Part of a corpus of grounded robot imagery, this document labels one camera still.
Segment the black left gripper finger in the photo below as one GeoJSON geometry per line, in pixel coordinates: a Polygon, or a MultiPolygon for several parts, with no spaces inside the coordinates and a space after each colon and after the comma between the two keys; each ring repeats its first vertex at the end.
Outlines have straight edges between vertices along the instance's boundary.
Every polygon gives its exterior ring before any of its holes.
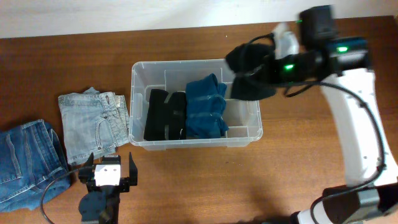
{"type": "Polygon", "coordinates": [[[91,153],[88,160],[83,164],[83,166],[78,171],[78,178],[81,183],[87,183],[93,177],[93,162],[94,162],[94,154],[91,153]]]}
{"type": "Polygon", "coordinates": [[[136,186],[138,181],[138,169],[133,161],[132,153],[129,153],[129,185],[136,186]]]}

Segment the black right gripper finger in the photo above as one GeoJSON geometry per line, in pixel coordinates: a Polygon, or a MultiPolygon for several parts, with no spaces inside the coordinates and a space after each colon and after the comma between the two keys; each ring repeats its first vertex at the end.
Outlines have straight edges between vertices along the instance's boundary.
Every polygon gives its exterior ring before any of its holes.
{"type": "Polygon", "coordinates": [[[230,98],[243,101],[257,101],[276,94],[273,88],[264,88],[249,77],[236,77],[233,81],[230,98]]]}
{"type": "Polygon", "coordinates": [[[245,54],[241,53],[246,44],[242,44],[225,57],[226,63],[234,73],[246,73],[262,65],[266,59],[274,58],[274,51],[270,45],[249,44],[245,54]]]}

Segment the teal taped garment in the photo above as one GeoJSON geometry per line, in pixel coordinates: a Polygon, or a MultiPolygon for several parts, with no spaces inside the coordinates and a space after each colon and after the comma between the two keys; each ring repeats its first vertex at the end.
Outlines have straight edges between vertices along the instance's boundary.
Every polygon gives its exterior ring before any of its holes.
{"type": "Polygon", "coordinates": [[[187,83],[186,134],[189,138],[223,138],[228,125],[223,120],[226,109],[227,86],[220,83],[215,74],[187,83]]]}

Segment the black taped garment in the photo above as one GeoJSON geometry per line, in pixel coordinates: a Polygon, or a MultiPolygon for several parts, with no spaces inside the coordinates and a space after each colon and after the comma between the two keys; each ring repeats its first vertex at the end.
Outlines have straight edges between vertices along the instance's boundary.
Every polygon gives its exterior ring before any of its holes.
{"type": "Polygon", "coordinates": [[[186,94],[153,89],[150,92],[144,140],[171,141],[186,139],[186,94]]]}

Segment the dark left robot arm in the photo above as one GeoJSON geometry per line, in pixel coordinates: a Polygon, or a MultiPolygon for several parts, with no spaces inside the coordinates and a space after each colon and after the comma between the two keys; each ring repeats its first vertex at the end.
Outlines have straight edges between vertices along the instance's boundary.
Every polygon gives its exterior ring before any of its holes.
{"type": "Polygon", "coordinates": [[[119,155],[103,156],[101,162],[95,164],[91,154],[78,172],[78,178],[88,191],[78,207],[81,222],[117,223],[120,194],[137,185],[138,169],[130,154],[129,176],[122,177],[119,155]]]}

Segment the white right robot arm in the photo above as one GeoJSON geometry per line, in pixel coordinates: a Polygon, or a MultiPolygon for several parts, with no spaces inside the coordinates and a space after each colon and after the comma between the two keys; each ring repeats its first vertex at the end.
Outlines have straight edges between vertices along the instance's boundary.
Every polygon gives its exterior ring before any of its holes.
{"type": "Polygon", "coordinates": [[[280,223],[362,223],[397,210],[397,162],[377,107],[375,73],[368,43],[340,37],[330,5],[298,16],[299,35],[284,22],[266,35],[237,46],[226,56],[235,78],[231,97],[257,101],[295,96],[319,86],[331,109],[345,164],[345,184],[324,189],[308,210],[280,223]]]}

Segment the clear plastic storage bin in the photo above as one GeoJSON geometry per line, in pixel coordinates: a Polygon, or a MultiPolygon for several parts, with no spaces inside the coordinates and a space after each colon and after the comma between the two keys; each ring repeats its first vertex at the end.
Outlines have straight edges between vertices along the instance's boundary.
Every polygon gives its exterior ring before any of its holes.
{"type": "Polygon", "coordinates": [[[147,151],[161,151],[188,147],[244,147],[262,138],[261,108],[258,101],[231,99],[234,73],[223,59],[137,62],[131,68],[131,99],[129,109],[129,140],[147,151]],[[189,82],[215,74],[227,85],[226,109],[223,120],[229,127],[218,139],[186,139],[174,141],[146,141],[144,129],[149,109],[150,91],[169,93],[184,91],[189,82]]]}

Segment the dark blue folded jeans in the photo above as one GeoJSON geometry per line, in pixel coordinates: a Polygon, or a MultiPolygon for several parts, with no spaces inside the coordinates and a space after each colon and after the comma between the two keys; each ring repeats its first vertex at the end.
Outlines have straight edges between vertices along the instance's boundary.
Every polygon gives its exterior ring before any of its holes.
{"type": "Polygon", "coordinates": [[[53,127],[42,119],[1,132],[1,212],[40,206],[70,185],[68,176],[48,184],[68,172],[60,140],[53,127]]]}

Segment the light blue folded jeans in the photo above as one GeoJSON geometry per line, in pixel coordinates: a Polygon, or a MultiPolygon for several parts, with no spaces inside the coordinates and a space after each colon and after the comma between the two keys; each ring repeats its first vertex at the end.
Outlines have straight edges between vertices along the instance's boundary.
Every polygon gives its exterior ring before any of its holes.
{"type": "Polygon", "coordinates": [[[116,152],[129,142],[129,114],[123,95],[99,92],[93,87],[83,93],[58,97],[62,116],[67,162],[77,166],[116,152]]]}

